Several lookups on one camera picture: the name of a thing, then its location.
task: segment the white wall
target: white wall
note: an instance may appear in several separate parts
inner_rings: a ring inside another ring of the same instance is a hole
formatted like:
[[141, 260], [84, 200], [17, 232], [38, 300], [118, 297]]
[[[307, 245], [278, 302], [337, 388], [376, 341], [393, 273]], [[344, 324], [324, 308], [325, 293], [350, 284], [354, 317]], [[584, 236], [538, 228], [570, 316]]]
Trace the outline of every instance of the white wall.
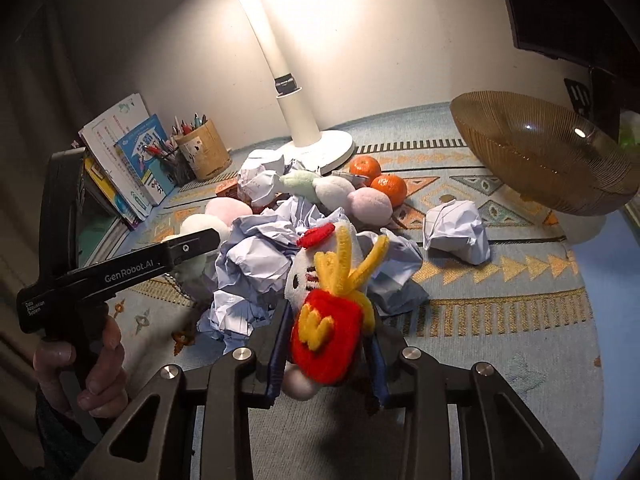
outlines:
[[[318, 124], [502, 89], [570, 107], [586, 70], [513, 47], [504, 0], [263, 0]], [[139, 91], [170, 128], [213, 118], [237, 148], [286, 134], [238, 0], [57, 0], [88, 105]]]

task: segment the finger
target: finger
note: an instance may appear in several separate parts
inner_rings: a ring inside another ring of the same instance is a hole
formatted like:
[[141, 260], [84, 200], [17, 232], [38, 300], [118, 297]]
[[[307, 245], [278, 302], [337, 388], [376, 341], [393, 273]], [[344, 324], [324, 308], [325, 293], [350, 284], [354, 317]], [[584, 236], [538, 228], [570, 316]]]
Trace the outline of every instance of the finger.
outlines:
[[118, 322], [111, 316], [107, 316], [107, 322], [102, 331], [102, 343], [110, 350], [114, 350], [120, 344], [120, 327]]
[[116, 377], [116, 380], [111, 383], [107, 389], [105, 389], [100, 395], [94, 395], [89, 390], [85, 390], [78, 395], [78, 406], [88, 412], [99, 408], [104, 404], [115, 399], [121, 392], [125, 391], [125, 385], [127, 383], [127, 374], [124, 370], [120, 369], [120, 373]]
[[69, 403], [58, 379], [60, 368], [73, 364], [76, 349], [70, 343], [41, 342], [33, 355], [33, 370], [40, 389], [52, 408], [68, 413]]
[[99, 418], [116, 418], [124, 411], [128, 403], [129, 397], [127, 397], [127, 393], [121, 391], [115, 399], [110, 400], [99, 408], [91, 410], [89, 414]]
[[103, 347], [98, 360], [86, 377], [86, 387], [94, 395], [101, 394], [115, 380], [124, 361], [124, 348], [121, 344], [115, 350]]

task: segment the orange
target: orange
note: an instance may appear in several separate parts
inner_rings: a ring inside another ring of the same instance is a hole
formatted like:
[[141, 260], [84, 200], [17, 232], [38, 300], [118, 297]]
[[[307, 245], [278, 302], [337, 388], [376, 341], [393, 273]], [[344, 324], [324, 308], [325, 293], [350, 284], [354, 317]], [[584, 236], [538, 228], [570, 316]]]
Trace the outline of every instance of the orange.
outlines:
[[380, 175], [373, 179], [371, 187], [387, 195], [393, 207], [401, 205], [406, 198], [406, 182], [397, 175]]
[[349, 164], [349, 173], [367, 177], [365, 186], [370, 186], [371, 181], [382, 174], [379, 162], [369, 155], [358, 155]]

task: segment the patterned rug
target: patterned rug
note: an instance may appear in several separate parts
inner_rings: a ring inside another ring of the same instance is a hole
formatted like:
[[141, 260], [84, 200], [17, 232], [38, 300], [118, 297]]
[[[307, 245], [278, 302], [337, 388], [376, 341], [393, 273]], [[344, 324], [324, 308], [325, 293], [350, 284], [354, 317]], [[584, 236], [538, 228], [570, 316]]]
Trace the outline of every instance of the patterned rug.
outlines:
[[[460, 137], [448, 104], [399, 110], [338, 128], [351, 133], [356, 153], [375, 157], [383, 172], [407, 182], [409, 196], [395, 211], [399, 224], [390, 225], [393, 231], [421, 244], [425, 212], [454, 197], [474, 201], [491, 244], [491, 260], [478, 267], [430, 251], [414, 276], [429, 302], [385, 322], [399, 328], [410, 345], [445, 364], [494, 364], [580, 477], [590, 478], [600, 443], [602, 371], [584, 283], [554, 213], [490, 174]], [[236, 170], [247, 153], [236, 154], [230, 170]], [[174, 192], [123, 251], [176, 232], [185, 216], [203, 211], [216, 188], [234, 177], [229, 171]], [[126, 367], [134, 371], [130, 393], [167, 362], [188, 369], [222, 354], [221, 344], [202, 336], [190, 346], [176, 344], [172, 332], [192, 330], [198, 312], [164, 278], [121, 292], [110, 302], [112, 314], [122, 300], [117, 321], [123, 329]], [[455, 410], [450, 410], [450, 420], [452, 477], [459, 479]], [[258, 480], [398, 475], [398, 414], [369, 417], [362, 398], [348, 388], [326, 388], [304, 403], [281, 396], [268, 412], [252, 410], [250, 426]], [[194, 450], [197, 460], [200, 450]]]
[[[428, 304], [385, 322], [443, 363], [494, 364], [580, 477], [590, 478], [602, 423], [599, 350], [584, 282], [555, 214], [484, 167], [461, 138], [448, 104], [340, 129], [354, 137], [356, 154], [373, 156], [383, 173], [405, 179], [408, 197], [395, 211], [402, 225], [390, 225], [393, 231], [422, 244], [430, 208], [452, 198], [472, 200], [491, 246], [490, 261], [477, 267], [428, 251], [414, 276]], [[458, 446], [454, 478], [462, 475]]]

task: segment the sleeve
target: sleeve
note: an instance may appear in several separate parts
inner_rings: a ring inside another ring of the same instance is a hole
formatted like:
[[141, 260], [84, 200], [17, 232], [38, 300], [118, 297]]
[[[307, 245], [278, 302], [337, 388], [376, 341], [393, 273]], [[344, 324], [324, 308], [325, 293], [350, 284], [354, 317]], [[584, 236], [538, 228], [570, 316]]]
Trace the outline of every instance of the sleeve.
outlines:
[[82, 436], [80, 427], [56, 412], [38, 388], [36, 391], [36, 426], [44, 451], [44, 468], [33, 471], [37, 480], [70, 480], [94, 444]]

